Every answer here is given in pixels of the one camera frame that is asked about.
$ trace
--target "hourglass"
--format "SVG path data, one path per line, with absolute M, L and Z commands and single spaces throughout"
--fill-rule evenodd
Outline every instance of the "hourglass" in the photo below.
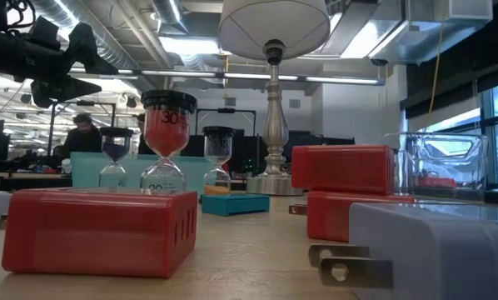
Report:
M 126 128 L 102 127 L 102 151 L 111 160 L 99 173 L 99 187 L 117 188 L 127 185 L 127 174 L 120 161 L 129 152 L 133 131 Z
M 197 100 L 184 92 L 151 90 L 143 93 L 142 103 L 145 141 L 159 159 L 142 174 L 141 186 L 157 193 L 184 191 L 186 177 L 170 157 L 188 144 Z
M 228 194 L 231 191 L 231 176 L 222 165 L 231 159 L 234 129 L 210 126 L 202 129 L 205 135 L 205 158 L 214 164 L 214 169 L 205 174 L 205 195 Z

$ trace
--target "lamp shade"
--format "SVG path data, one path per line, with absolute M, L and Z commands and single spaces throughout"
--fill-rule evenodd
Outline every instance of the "lamp shade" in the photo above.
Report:
M 280 40 L 289 59 L 318 49 L 330 28 L 325 0 L 228 0 L 218 37 L 224 50 L 258 60 L 266 60 L 267 42 Z

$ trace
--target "person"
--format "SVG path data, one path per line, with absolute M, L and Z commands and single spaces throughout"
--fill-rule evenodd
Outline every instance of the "person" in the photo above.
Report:
M 63 145 L 63 156 L 70 158 L 72 152 L 101 152 L 101 134 L 99 129 L 92 124 L 89 113 L 79 113 L 73 118 L 77 128 L 67 133 L 66 142 Z
M 143 137 L 143 127 L 146 121 L 146 115 L 145 113 L 140 113 L 139 115 L 136 116 L 136 120 L 138 120 L 138 128 L 140 128 L 140 144 L 138 144 L 138 154 L 151 154 L 151 155 L 157 155 L 152 151 L 149 146 L 146 143 L 145 138 Z

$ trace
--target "wooden table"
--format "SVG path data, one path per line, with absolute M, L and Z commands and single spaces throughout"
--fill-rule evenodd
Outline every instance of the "wooden table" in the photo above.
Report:
M 269 213 L 198 215 L 193 253 L 168 279 L 9 274 L 1 269 L 0 300 L 81 299 L 356 299 L 324 287 L 308 262 L 306 217 L 288 213 L 303 197 L 274 197 Z

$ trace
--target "red sand timer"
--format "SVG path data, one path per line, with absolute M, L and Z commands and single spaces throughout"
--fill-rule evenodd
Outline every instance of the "red sand timer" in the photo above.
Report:
M 151 90 L 143 93 L 142 103 L 145 141 L 160 157 L 142 174 L 141 186 L 159 193 L 184 191 L 186 177 L 170 157 L 188 144 L 197 100 L 184 92 Z

